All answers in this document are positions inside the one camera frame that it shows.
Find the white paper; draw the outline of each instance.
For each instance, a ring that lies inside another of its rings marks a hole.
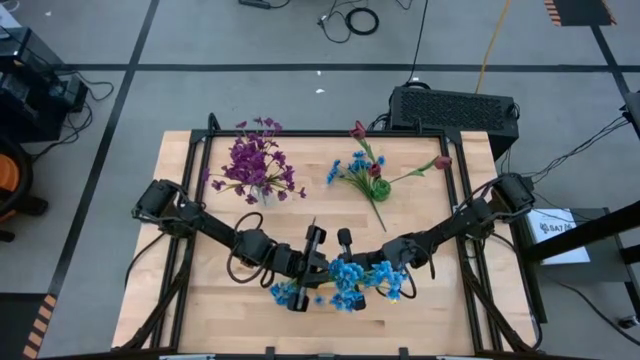
[[[527,214],[527,220],[533,234],[533,241],[536,243],[541,243],[576,227],[573,215],[568,209],[535,209]],[[589,261],[589,254],[583,246],[544,259],[542,264],[575,264]]]

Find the black metal frame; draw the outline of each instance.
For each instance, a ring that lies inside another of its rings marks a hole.
[[[221,130],[219,124],[217,123],[217,121],[215,120],[215,117],[213,117],[213,115],[210,115],[209,117],[209,129],[207,130],[192,130],[191,133],[191,138],[189,140],[189,149],[187,151],[187,159],[186,159],[186,163],[185,163],[185,170],[183,173],[183,177],[182,177],[182,185],[187,187],[190,184],[190,179],[192,177],[192,173],[193,173],[193,168],[194,168],[194,161],[195,161],[195,154],[196,154],[196,149],[198,144],[204,140],[204,152],[202,155],[202,161],[201,161],[201,165],[200,165],[200,170],[198,171],[198,179],[201,179],[203,176],[203,172],[204,169],[207,167],[208,163],[209,163],[209,159],[210,159],[210,155],[211,155],[211,147],[212,147],[212,143],[213,143],[213,139],[215,137],[232,137],[232,136],[236,136],[237,132],[233,131],[233,130]],[[349,135],[347,134],[346,131],[334,131],[334,130],[300,130],[300,131],[283,131],[280,134],[278,134],[279,137],[349,137]],[[369,137],[381,137],[381,138],[386,138],[386,137],[393,137],[393,138],[397,138],[397,137],[425,137],[425,138],[437,138],[440,142],[440,151],[443,155],[445,156],[449,156],[449,149],[448,149],[448,141],[449,138],[446,136],[446,134],[444,133],[444,131],[441,130],[424,130],[421,131],[420,133],[416,133],[415,131],[380,131],[380,132],[371,132],[369,134],[367,134],[367,136]],[[457,153],[457,157],[458,157],[458,162],[459,162],[459,166],[460,166],[460,176],[461,176],[461,180],[462,180],[462,184],[463,184],[463,189],[464,189],[464,194],[465,196],[469,196],[469,194],[471,193],[471,185],[470,185],[470,180],[469,180],[469,174],[468,174],[468,170],[467,170],[467,166],[466,166],[466,161],[464,158],[464,153],[462,151],[462,145],[460,143],[455,144],[456,146],[456,153]],[[458,205],[458,198],[456,195],[456,189],[455,189],[455,183],[454,183],[454,177],[453,177],[453,171],[451,168],[448,168],[445,170],[445,181],[447,183],[447,192],[448,192],[448,196],[449,196],[449,203],[450,206],[452,208],[452,212],[453,209]],[[199,182],[198,186],[196,188],[196,194],[195,194],[195,201],[202,201],[202,197],[203,197],[203,188],[204,188],[204,182]],[[466,250],[466,246],[465,246],[465,242],[466,242],[466,238],[464,237],[457,237],[456,238],[456,245],[457,245],[457,252],[458,252],[458,260],[459,260],[459,264],[461,267],[461,271],[462,271],[462,264],[465,261],[466,257],[467,257],[467,250]],[[171,244],[169,246],[169,251],[167,253],[167,262],[165,265],[165,270],[164,270],[164,275],[163,275],[163,279],[162,279],[162,287],[160,290],[160,295],[164,295],[167,292],[167,288],[171,283],[171,278],[173,276],[174,273],[174,268],[175,268],[175,264],[176,264],[176,257],[177,257],[177,253],[178,253],[178,247],[179,247],[179,243],[180,243],[180,239],[177,238],[172,238],[171,239]],[[186,261],[188,264],[189,269],[191,268],[191,264],[192,264],[192,256],[193,256],[193,251],[188,251],[188,249],[193,250],[193,248],[195,247],[195,237],[190,237],[188,239],[186,239],[186,246],[187,246],[187,250],[185,250],[185,254],[191,254],[190,258],[185,258],[183,261]],[[484,290],[487,292],[487,294],[489,294],[490,297],[492,297],[491,295],[491,286],[489,283],[489,276],[488,276],[488,272],[487,272],[487,268],[486,268],[486,260],[484,258],[484,254],[481,251],[479,244],[476,244],[476,256],[477,256],[477,261],[478,261],[478,272],[480,275],[480,280],[481,283],[484,287]],[[176,311],[175,311],[175,317],[174,317],[174,321],[171,327],[171,340],[169,343],[169,347],[170,348],[178,348],[179,346],[179,342],[180,342],[180,335],[181,335],[181,328],[182,328],[182,320],[184,317],[184,311],[185,311],[185,305],[186,305],[186,296],[187,296],[187,290],[188,290],[188,281],[185,283],[184,287],[179,291],[178,293],[178,300],[176,302]],[[480,323],[479,323],[479,318],[478,318],[478,311],[476,308],[476,302],[475,302],[475,298],[474,298],[474,294],[472,292],[472,290],[469,288],[469,286],[465,283],[463,283],[463,289],[464,289],[464,296],[465,296],[465,301],[466,301],[466,308],[467,308],[467,315],[469,318],[469,328],[471,331],[471,340],[473,343],[473,348],[474,348],[474,353],[479,353],[482,352],[484,350],[483,344],[482,344],[482,334],[481,334],[481,329],[480,329]],[[159,347],[160,346],[160,339],[162,337],[162,331],[164,328],[163,325],[164,321],[160,321],[156,328],[153,331],[153,335],[152,335],[152,340],[151,340],[151,347]],[[493,323],[493,321],[489,321],[489,329],[490,329],[490,335],[491,335],[491,341],[492,341],[492,345],[494,346],[494,350],[497,351],[501,351],[502,350],[502,344],[500,342],[500,334],[495,326],[495,324]],[[256,357],[260,357],[260,356],[265,356],[266,359],[275,359],[275,350],[273,350],[273,352],[270,352],[272,348],[267,348],[265,355],[259,355],[259,354],[243,354],[243,355],[233,355],[233,354],[224,354],[224,355],[220,355],[218,354],[217,357],[221,357],[224,356],[224,358],[233,358],[233,359],[240,359],[240,358],[246,358],[246,357],[250,357],[250,358],[256,358]],[[400,354],[400,358],[401,359],[432,359],[433,357],[431,356],[420,356],[420,357],[416,357],[416,356],[409,356],[408,350],[405,348],[400,348],[399,349],[399,354]],[[292,359],[293,358],[297,358],[299,356],[308,356],[308,355],[291,355]],[[344,359],[398,359],[398,356],[344,356],[341,355],[340,358],[344,358]]]

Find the wooden tabletop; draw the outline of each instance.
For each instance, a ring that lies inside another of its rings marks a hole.
[[[154,178],[180,182],[189,135],[189,132],[165,133]],[[232,141],[229,137],[213,140],[212,172],[229,163],[228,148]],[[369,142],[376,154],[384,154],[387,159],[383,168],[387,179],[405,174],[440,153],[436,139],[370,138]],[[328,259],[340,252],[336,237],[340,228],[351,229],[353,252],[363,252],[379,249],[400,234],[429,229],[451,216],[444,173],[429,170],[425,177],[409,177],[394,183],[389,199],[379,204],[387,226],[385,233],[362,194],[343,183],[326,184],[333,161],[349,161],[358,150],[352,139],[279,138],[278,143],[288,163],[295,166],[296,184],[306,187],[307,199],[293,196],[269,207],[249,206],[231,191],[217,194],[207,186],[204,192],[207,211],[227,224],[234,224],[249,211],[261,211],[264,231],[279,242],[290,243],[294,249],[304,248],[306,228],[315,217],[316,225],[327,230],[327,241],[319,250]],[[463,133],[463,145],[472,187],[494,178],[495,166],[486,133]],[[191,184],[198,181],[195,176],[202,146],[199,148]],[[455,153],[452,154],[457,194],[462,200],[458,165]],[[243,227],[254,225],[247,220]],[[511,239],[507,225],[496,224],[496,230]],[[157,235],[154,226],[143,225],[136,253]],[[133,268],[114,346],[126,342],[156,305],[168,243],[167,240],[157,244]],[[310,304],[306,313],[287,311],[275,304],[269,291],[260,288],[257,280],[245,285],[233,282],[225,271],[228,255],[227,248],[198,234],[180,352],[264,353],[265,347],[275,346],[277,353],[284,354],[383,355],[397,354],[399,347],[408,347],[412,355],[473,354],[455,241],[438,248],[434,256],[435,280],[431,279],[428,266],[412,271],[418,288],[416,299],[391,304],[375,290],[367,289],[364,290],[367,308],[353,313],[315,304]],[[485,257],[496,305],[523,340],[533,344],[535,335],[515,254],[504,244],[489,239]],[[254,271],[237,261],[232,268],[239,277]],[[311,290],[309,295],[312,297],[315,292]],[[321,287],[317,293],[330,297],[335,289]],[[480,303],[477,304],[485,348],[489,348],[486,317]],[[173,315],[171,308],[165,329],[170,328]],[[168,344],[169,332],[164,331],[162,344]]]

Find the red flower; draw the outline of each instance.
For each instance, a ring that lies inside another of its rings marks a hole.
[[[349,135],[356,140],[362,140],[367,135],[367,129],[364,128],[364,125],[362,125],[360,121],[356,121],[356,127],[349,130]]]
[[[435,162],[436,169],[443,170],[451,166],[451,158],[448,156],[438,156]]]
[[[380,164],[375,163],[373,165],[371,165],[371,167],[368,170],[369,175],[371,177],[378,177],[380,176],[380,173],[382,172],[382,166],[380,166]]]

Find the concrete floor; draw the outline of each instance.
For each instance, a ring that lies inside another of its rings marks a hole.
[[[70,230],[79,230],[40,356],[109,349],[124,272],[139,230],[129,209],[152,177],[164,131],[201,128],[211,111],[227,128],[268,115],[289,129],[347,129],[354,119],[369,122],[386,111],[390,91],[406,81],[407,71],[348,71],[341,68],[346,65],[330,64],[410,64],[424,1],[415,0],[410,11],[391,0],[369,2],[380,16],[379,31],[354,36],[343,45],[327,41],[315,24],[331,0],[292,0],[273,11],[242,7],[236,0],[21,2],[13,15],[22,25],[32,27],[66,63],[93,70],[83,71],[90,80],[116,85],[110,98],[91,103],[94,123],[80,141],[51,151],[35,166],[33,193],[51,202],[48,214],[13,219],[7,225],[19,238],[0,244],[0,291],[46,293]],[[603,27],[602,32],[623,70],[635,70],[623,74],[635,91],[640,89],[640,3],[608,3],[618,26]],[[476,72],[446,65],[482,63],[502,5],[492,0],[431,0],[418,63],[445,65],[447,71],[415,76],[436,89],[473,91]],[[147,15],[151,28],[147,37],[140,36]],[[344,35],[337,23],[329,31]],[[141,52],[135,51],[136,44]],[[619,116],[622,96],[611,72],[603,71],[607,61],[592,30],[553,26],[542,0],[513,3],[490,63],[524,65],[489,72],[482,88],[486,94],[512,96],[521,106],[520,139],[512,149],[514,171],[544,167]],[[224,66],[233,64],[311,65],[298,71],[287,71],[297,65],[278,71]],[[313,64],[323,69],[321,75]],[[536,70],[527,65],[550,66]],[[584,66],[569,73],[557,72],[553,65]],[[325,92],[318,94],[318,89]],[[101,164],[101,141],[109,145],[108,152],[94,178],[97,183],[92,183],[88,178],[92,167],[96,172],[95,165]],[[626,127],[567,161],[539,183],[537,191],[565,207],[628,205],[640,198],[638,150],[636,134]],[[87,193],[94,187],[95,192]],[[83,192],[90,200],[88,212],[79,222],[83,226],[74,230]],[[623,242],[639,241],[628,233]],[[622,284],[579,288],[611,318],[632,313]],[[549,316],[543,325],[543,350],[606,359],[640,356],[636,346],[574,294],[545,283],[542,292]],[[640,338],[638,329],[629,334]]]

